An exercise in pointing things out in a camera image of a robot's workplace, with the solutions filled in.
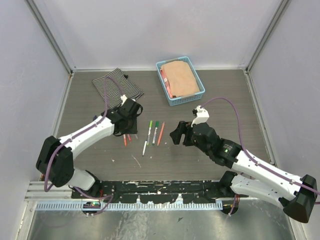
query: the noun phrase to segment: blue basket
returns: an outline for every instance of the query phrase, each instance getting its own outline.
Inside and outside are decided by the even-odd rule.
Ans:
[[[199,86],[199,89],[200,91],[199,92],[196,92],[195,94],[192,94],[192,95],[188,95],[188,96],[183,96],[183,97],[175,97],[175,98],[171,98],[169,97],[169,94],[167,92],[167,89],[166,89],[166,86],[165,86],[165,82],[164,80],[162,79],[162,76],[161,76],[161,73],[160,73],[160,69],[161,69],[161,66],[163,64],[167,64],[167,63],[170,63],[170,62],[173,62],[173,61],[184,61],[185,63],[188,63],[192,72],[193,72],[193,75],[195,77],[195,80],[196,80],[196,83],[198,84]],[[178,58],[175,58],[175,59],[170,59],[170,60],[167,60],[167,61],[159,61],[156,63],[156,69],[157,69],[157,72],[158,72],[158,76],[159,76],[159,79],[160,79],[160,82],[161,82],[161,85],[162,85],[162,88],[165,92],[165,96],[166,96],[166,99],[168,100],[169,102],[169,105],[170,106],[175,106],[175,105],[179,105],[179,104],[184,104],[184,103],[188,103],[188,102],[191,102],[191,101],[195,101],[195,100],[199,100],[202,98],[203,94],[205,93],[205,88],[204,88],[204,85],[202,84],[194,66],[192,65],[190,59],[187,57],[187,56],[182,56],[182,57],[178,57]]]

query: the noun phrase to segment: green marker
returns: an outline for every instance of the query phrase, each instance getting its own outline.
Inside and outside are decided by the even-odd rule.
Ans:
[[[152,120],[150,121],[150,125],[149,125],[148,140],[146,141],[147,145],[149,145],[149,141],[150,141],[151,128],[152,128]]]
[[[155,129],[154,129],[154,134],[153,134],[152,145],[155,145],[155,143],[156,143],[156,136],[157,136],[158,126],[159,126],[159,121],[156,121],[156,123],[155,123]]]

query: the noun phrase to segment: beige cloth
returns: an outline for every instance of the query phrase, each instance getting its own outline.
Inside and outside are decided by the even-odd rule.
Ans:
[[[200,92],[196,78],[188,63],[172,61],[161,66],[170,84],[173,96],[183,97]]]

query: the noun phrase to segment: striped cloth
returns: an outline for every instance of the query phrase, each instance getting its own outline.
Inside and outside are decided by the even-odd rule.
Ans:
[[[123,92],[123,94],[125,94],[127,98],[136,100],[144,94],[144,92],[139,87],[137,87],[136,84],[134,84],[132,81],[128,79],[128,75],[125,75],[125,73],[121,71],[121,69],[117,68],[116,70],[108,73],[103,77],[92,80],[93,85],[95,86],[95,88],[97,89],[98,93],[100,94],[103,100],[105,100],[105,93],[104,93],[105,77],[110,77],[115,82],[117,82],[121,88],[121,91]],[[113,109],[114,107],[118,107],[122,103],[120,99],[121,94],[118,87],[110,79],[106,79],[105,87],[106,87],[108,107],[110,109]]]

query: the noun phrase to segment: white wall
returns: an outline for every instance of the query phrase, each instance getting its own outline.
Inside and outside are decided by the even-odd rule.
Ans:
[[[251,71],[278,165],[320,186],[320,1],[291,1]],[[305,225],[319,239],[320,206]]]
[[[23,0],[0,1],[0,239],[18,230],[68,73]]]
[[[155,68],[184,55],[197,67],[236,68],[248,65],[281,0],[35,2],[78,69]]]

